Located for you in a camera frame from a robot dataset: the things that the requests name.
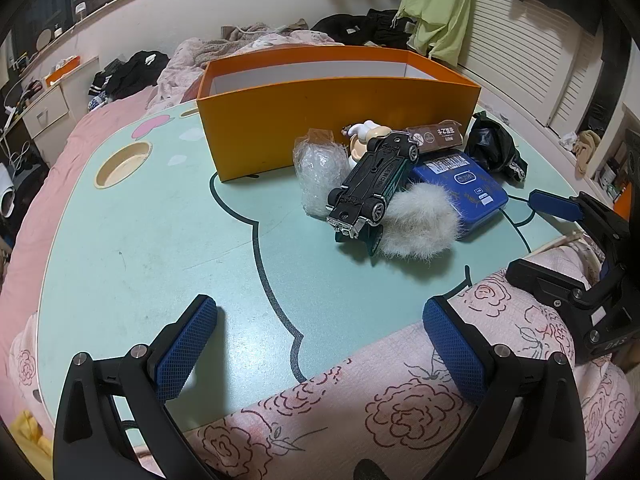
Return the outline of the black clothes pile left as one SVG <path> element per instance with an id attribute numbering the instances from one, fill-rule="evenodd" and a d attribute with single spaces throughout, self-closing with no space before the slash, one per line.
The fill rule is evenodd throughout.
<path id="1" fill-rule="evenodd" d="M 155 86 L 168 62 L 169 56 L 160 51 L 138 51 L 126 62 L 115 58 L 94 75 L 88 111 Z"/>

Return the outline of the blue tin box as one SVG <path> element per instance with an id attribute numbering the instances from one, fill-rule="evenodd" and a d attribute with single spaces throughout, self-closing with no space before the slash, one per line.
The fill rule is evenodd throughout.
<path id="1" fill-rule="evenodd" d="M 460 151 L 421 160 L 409 179 L 413 183 L 438 185 L 448 193 L 449 203 L 460 220 L 461 237 L 494 218 L 509 201 L 498 181 Z"/>

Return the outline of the green hanging garment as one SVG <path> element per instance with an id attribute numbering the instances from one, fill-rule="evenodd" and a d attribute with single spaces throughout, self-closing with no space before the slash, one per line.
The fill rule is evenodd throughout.
<path id="1" fill-rule="evenodd" d="M 414 23 L 408 47 L 428 58 L 457 66 L 472 0 L 401 0 L 396 18 Z"/>

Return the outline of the cartoon figure keychain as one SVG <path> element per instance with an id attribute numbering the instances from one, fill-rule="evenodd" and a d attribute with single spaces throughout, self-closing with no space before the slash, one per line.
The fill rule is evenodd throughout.
<path id="1" fill-rule="evenodd" d="M 349 160 L 352 166 L 367 153 L 368 142 L 371 139 L 388 136 L 391 131 L 390 127 L 379 125 L 370 119 L 345 126 L 342 133 L 349 138 Z"/>

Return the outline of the black cloth pouch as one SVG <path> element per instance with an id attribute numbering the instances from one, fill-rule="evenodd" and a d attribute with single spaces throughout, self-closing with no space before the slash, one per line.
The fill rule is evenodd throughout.
<path id="1" fill-rule="evenodd" d="M 512 184 L 523 184 L 528 165 L 516 148 L 515 142 L 498 122 L 490 119 L 484 110 L 473 115 L 464 148 L 478 166 Z"/>

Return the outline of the black toy car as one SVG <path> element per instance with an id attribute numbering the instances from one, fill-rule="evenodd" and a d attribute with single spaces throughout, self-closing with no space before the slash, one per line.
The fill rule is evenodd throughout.
<path id="1" fill-rule="evenodd" d="M 359 240 L 373 247 L 380 240 L 390 201 L 407 182 L 419 156 L 418 146 L 403 132 L 368 141 L 355 168 L 326 199 L 326 222 L 337 243 Z"/>

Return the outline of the black clothes pile right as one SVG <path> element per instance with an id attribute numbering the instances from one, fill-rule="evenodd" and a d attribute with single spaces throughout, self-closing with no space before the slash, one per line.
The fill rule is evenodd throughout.
<path id="1" fill-rule="evenodd" d="M 370 9 L 366 15 L 333 14 L 311 27 L 345 46 L 408 48 L 416 24 L 411 18 L 396 18 L 396 10 Z"/>

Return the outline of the orange cardboard box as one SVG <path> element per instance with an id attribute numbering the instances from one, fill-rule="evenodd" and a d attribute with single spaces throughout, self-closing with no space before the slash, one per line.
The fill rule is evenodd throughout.
<path id="1" fill-rule="evenodd" d="M 221 181 L 292 166 L 296 139 L 371 119 L 469 125 L 480 86 L 408 50 L 277 46 L 209 62 L 198 111 Z"/>

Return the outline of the pink floral quilt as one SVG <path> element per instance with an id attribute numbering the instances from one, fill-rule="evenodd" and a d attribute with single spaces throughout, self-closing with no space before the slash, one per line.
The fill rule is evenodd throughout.
<path id="1" fill-rule="evenodd" d="M 603 257 L 586 240 L 551 248 L 532 260 L 594 284 Z M 508 284 L 500 270 L 451 298 L 465 322 L 518 356 L 566 354 L 572 336 L 560 316 Z M 52 425 L 36 400 L 37 315 L 9 344 L 2 334 L 1 414 L 18 416 L 12 434 L 51 479 Z M 586 440 L 586 479 L 613 461 L 638 416 L 625 374 L 609 356 L 574 367 Z M 351 479 L 363 458 L 391 479 L 422 479 L 472 414 L 422 322 L 370 344 L 308 382 L 188 431 L 198 457 L 232 479 Z"/>

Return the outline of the clear plastic bag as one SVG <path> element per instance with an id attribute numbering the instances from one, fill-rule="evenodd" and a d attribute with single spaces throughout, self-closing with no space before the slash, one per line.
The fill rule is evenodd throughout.
<path id="1" fill-rule="evenodd" d="M 295 140 L 293 164 L 305 214 L 325 219 L 329 192 L 349 175 L 346 148 L 334 141 L 330 130 L 311 128 Z"/>

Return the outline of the brown small carton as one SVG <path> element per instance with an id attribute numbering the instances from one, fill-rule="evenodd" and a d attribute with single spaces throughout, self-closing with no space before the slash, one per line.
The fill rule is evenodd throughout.
<path id="1" fill-rule="evenodd" d="M 433 125 L 405 128 L 410 140 L 418 146 L 421 155 L 450 150 L 462 145 L 461 125 L 451 119 Z"/>

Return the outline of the white fluffy pompom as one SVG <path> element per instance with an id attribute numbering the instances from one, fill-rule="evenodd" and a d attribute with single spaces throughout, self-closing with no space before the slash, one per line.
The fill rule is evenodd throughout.
<path id="1" fill-rule="evenodd" d="M 378 250 L 386 257 L 428 261 L 446 252 L 461 233 L 450 194 L 431 183 L 413 183 L 397 192 L 382 220 Z"/>

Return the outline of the black clothes pile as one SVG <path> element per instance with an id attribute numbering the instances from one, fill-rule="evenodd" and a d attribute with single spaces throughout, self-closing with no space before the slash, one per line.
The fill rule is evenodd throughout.
<path id="1" fill-rule="evenodd" d="M 94 75 L 88 111 L 155 86 L 168 62 L 169 56 L 160 51 L 138 51 L 126 62 L 115 58 Z"/>
<path id="2" fill-rule="evenodd" d="M 345 46 L 408 48 L 416 24 L 411 18 L 396 18 L 396 10 L 370 9 L 366 15 L 333 14 L 311 27 Z"/>

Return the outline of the white drawer cabinet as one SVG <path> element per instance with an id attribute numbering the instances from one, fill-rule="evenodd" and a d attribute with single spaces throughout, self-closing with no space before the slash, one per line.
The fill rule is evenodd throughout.
<path id="1" fill-rule="evenodd" d="M 38 96 L 22 115 L 22 121 L 29 135 L 35 139 L 43 130 L 68 114 L 68 106 L 63 91 L 56 84 Z"/>

